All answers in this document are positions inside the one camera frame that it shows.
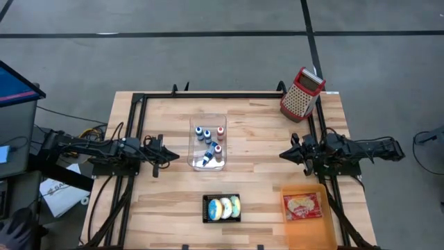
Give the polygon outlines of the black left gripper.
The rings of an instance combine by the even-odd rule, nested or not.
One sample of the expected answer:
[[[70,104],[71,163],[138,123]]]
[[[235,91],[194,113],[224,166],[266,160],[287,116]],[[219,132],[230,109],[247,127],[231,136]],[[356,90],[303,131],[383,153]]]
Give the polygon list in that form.
[[[153,177],[158,177],[160,169],[163,164],[168,164],[171,161],[179,159],[179,157],[165,158],[161,154],[166,156],[178,156],[178,154],[170,151],[165,146],[162,147],[162,139],[151,135],[146,135],[142,140],[142,152],[148,158],[148,161],[153,166]]]

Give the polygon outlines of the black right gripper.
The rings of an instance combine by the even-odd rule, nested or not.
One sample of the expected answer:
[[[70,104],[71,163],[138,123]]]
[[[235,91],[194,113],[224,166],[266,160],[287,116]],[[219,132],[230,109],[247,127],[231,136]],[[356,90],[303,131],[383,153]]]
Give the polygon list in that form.
[[[282,159],[295,164],[303,164],[305,176],[316,174],[314,163],[321,159],[321,150],[318,142],[312,135],[304,135],[302,142],[297,133],[293,134],[293,146],[280,154]]]

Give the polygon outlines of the red snack packet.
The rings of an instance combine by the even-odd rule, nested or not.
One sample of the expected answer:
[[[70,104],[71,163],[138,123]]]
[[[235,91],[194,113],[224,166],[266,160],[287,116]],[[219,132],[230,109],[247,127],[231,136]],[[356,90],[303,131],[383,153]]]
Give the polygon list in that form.
[[[285,195],[283,199],[287,221],[314,219],[323,216],[321,198],[318,193]]]

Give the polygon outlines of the blue frosted toy donut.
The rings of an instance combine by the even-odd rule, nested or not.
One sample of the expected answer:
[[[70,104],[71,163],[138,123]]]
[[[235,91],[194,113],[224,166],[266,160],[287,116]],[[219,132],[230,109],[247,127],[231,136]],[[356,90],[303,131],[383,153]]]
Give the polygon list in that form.
[[[220,220],[222,212],[223,212],[223,206],[219,199],[213,199],[208,203],[207,206],[208,211],[208,217],[212,221]]]

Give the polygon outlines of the white frosted toy donut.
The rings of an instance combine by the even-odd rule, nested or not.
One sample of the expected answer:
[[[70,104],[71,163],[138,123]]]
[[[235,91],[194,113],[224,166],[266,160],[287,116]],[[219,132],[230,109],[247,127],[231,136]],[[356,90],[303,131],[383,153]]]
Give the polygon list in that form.
[[[223,197],[219,199],[221,205],[223,206],[223,212],[221,214],[221,219],[227,219],[232,214],[232,202],[229,198]]]

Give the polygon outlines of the green frosted toy donut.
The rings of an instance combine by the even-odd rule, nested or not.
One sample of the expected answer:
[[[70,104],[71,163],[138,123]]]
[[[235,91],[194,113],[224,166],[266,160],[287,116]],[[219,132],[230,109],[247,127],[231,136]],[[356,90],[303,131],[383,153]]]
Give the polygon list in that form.
[[[238,196],[231,196],[230,201],[232,204],[232,214],[231,217],[239,217],[241,213],[241,202]]]

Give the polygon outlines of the clear plastic container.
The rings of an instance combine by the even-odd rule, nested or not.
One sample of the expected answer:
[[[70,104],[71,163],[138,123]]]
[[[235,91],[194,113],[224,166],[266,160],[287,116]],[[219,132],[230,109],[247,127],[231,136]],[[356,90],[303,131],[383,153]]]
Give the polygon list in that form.
[[[190,118],[190,130],[189,130],[189,148],[187,163],[195,171],[198,172],[217,172],[221,171],[227,163],[228,148],[227,148],[227,119],[224,115],[220,114],[198,114],[192,115]],[[216,161],[215,157],[203,166],[203,156],[207,151],[209,144],[206,144],[204,140],[198,141],[195,133],[195,128],[200,126],[203,129],[203,135],[205,130],[209,130],[212,134],[212,141],[221,145],[222,147],[222,160]],[[222,126],[225,129],[224,139],[219,141],[217,139],[217,128]]]

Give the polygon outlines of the metal box grater red trim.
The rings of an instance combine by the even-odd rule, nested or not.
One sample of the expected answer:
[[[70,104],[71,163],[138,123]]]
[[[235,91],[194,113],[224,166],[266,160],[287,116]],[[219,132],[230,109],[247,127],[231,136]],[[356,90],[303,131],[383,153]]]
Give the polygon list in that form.
[[[302,67],[280,101],[281,113],[296,123],[308,118],[324,87],[325,80]]]

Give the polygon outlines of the black slotted plastic basket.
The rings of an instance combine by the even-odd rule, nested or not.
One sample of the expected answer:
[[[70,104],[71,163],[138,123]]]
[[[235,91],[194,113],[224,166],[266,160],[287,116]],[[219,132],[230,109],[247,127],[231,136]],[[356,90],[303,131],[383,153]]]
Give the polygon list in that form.
[[[231,196],[238,196],[240,198],[239,194],[206,194],[203,195],[203,202],[202,202],[202,222],[204,224],[209,224],[209,223],[238,223],[241,222],[241,213],[239,217],[229,217],[227,219],[221,219],[217,220],[217,221],[212,221],[211,219],[209,219],[208,217],[208,211],[207,211],[207,206],[208,203],[213,200],[213,199],[221,199],[223,197],[226,198],[230,198]]]

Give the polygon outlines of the orange translucent tray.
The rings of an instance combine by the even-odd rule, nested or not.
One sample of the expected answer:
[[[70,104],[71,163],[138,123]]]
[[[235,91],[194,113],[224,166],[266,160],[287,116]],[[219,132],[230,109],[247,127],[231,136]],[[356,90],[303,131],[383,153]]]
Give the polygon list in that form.
[[[323,216],[314,219],[299,219],[287,221],[284,211],[285,195],[318,193],[321,198]],[[284,231],[290,250],[337,250],[334,223],[330,212],[330,205],[324,185],[284,185],[280,195]]]

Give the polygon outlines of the white paper bag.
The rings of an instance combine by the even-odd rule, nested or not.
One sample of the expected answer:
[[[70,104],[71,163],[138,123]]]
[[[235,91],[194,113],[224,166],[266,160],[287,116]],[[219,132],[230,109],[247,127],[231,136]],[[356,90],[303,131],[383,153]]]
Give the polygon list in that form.
[[[48,178],[40,183],[40,193],[54,217],[60,217],[77,203],[89,203],[89,191]]]

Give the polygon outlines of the dark computer desk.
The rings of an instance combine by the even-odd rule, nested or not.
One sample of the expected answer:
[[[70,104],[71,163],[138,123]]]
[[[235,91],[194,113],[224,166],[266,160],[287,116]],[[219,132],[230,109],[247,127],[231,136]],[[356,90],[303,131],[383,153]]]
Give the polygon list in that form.
[[[0,147],[9,146],[6,161],[0,163],[0,178],[26,171],[36,108],[36,101],[0,108]]]

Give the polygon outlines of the computer monitor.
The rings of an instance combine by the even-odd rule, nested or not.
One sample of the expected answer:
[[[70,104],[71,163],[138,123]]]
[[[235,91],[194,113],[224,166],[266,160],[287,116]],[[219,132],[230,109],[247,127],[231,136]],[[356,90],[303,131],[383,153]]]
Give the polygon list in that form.
[[[0,60],[0,108],[45,98],[37,85]]]

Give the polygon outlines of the person's hand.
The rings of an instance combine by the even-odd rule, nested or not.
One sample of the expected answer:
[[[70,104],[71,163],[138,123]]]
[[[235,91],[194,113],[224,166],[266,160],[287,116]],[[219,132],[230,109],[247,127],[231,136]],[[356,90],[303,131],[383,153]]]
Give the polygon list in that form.
[[[31,250],[34,220],[30,208],[20,208],[0,222],[0,250]]]

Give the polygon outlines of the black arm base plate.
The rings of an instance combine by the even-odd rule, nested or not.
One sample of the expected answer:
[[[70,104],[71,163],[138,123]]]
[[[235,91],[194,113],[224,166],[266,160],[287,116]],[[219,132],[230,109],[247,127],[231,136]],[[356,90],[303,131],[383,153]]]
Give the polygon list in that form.
[[[314,172],[325,176],[360,176],[361,168],[352,162],[331,162],[329,165],[315,162]]]
[[[139,173],[140,161],[129,158],[90,158],[94,176],[136,176]]]

